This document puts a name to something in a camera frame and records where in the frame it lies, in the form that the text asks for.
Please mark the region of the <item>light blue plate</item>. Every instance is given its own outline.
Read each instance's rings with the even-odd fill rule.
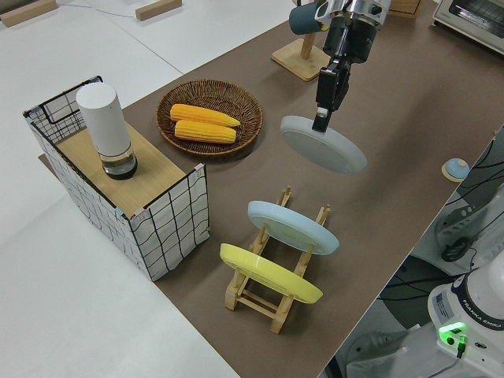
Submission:
[[[356,175],[368,160],[357,146],[336,130],[312,130],[313,120],[298,116],[282,118],[280,130],[285,142],[312,163],[343,175]]]
[[[248,208],[249,219],[259,229],[288,246],[306,252],[315,246],[314,254],[331,254],[339,247],[338,239],[316,221],[280,205],[252,201]]]

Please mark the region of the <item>corn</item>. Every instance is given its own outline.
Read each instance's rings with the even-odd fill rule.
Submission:
[[[236,120],[227,114],[217,112],[216,110],[202,108],[200,106],[186,104],[173,104],[170,109],[170,118],[175,122],[178,120],[196,120],[198,122],[218,124],[229,128],[239,126],[239,120]]]
[[[195,120],[179,120],[175,125],[175,136],[197,142],[231,144],[236,141],[236,130]]]

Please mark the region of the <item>wooden board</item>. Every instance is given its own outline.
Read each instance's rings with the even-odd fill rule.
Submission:
[[[389,16],[414,18],[417,16],[421,0],[392,0]]]
[[[182,6],[182,0],[157,0],[147,6],[135,10],[136,18],[140,21],[158,16],[169,10]]]
[[[129,180],[114,180],[103,172],[102,162],[87,129],[83,129],[57,145],[83,173],[128,218],[166,191],[185,173],[164,154],[128,125],[133,150],[139,162]]]
[[[329,56],[313,46],[307,59],[301,56],[303,39],[296,39],[285,47],[275,51],[272,59],[305,81],[315,78],[322,67],[329,63]]]
[[[21,6],[10,12],[3,13],[0,15],[2,23],[7,27],[20,24],[26,20],[30,20],[33,17],[40,16],[41,14],[50,12],[57,8],[56,0],[38,0],[27,6]]]

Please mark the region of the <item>brown table mat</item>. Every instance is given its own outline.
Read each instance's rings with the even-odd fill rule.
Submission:
[[[262,105],[264,128],[250,154],[203,160],[210,239],[156,283],[240,376],[317,376],[456,188],[441,165],[455,157],[474,163],[504,121],[504,60],[431,26],[434,9],[426,2],[415,20],[388,17],[369,60],[352,68],[331,127],[368,158],[358,176],[318,168],[281,139],[283,116],[313,118],[316,111],[317,80],[303,82],[270,58],[296,38],[286,24],[125,109],[126,120],[187,172],[202,159],[161,137],[155,115],[164,94],[189,80],[220,79]],[[224,308],[232,270],[218,254],[221,243],[249,246],[257,229],[248,202],[275,202],[287,184],[290,208],[301,214],[314,218],[323,204],[332,205],[326,227],[341,247],[312,258],[305,278],[324,296],[314,305],[295,303],[275,335],[260,313],[240,304],[235,312]],[[287,266],[298,258],[274,240],[264,256]]]

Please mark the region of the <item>wooden block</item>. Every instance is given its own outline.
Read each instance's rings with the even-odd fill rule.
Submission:
[[[417,16],[420,3],[421,0],[392,0],[387,15],[414,18]]]
[[[57,8],[56,0],[38,0],[27,6],[21,6],[10,12],[3,13],[0,15],[2,23],[10,28],[16,24],[20,24],[26,20],[30,20],[34,17],[40,16],[41,14],[50,12]]]
[[[144,21],[180,6],[182,6],[182,0],[157,0],[152,4],[138,8],[135,14],[138,20]]]
[[[294,73],[297,77],[305,81],[318,76],[322,67],[329,63],[329,56],[318,47],[313,47],[308,58],[304,59],[301,55],[303,48],[303,39],[296,39],[285,47],[275,51],[272,59]]]

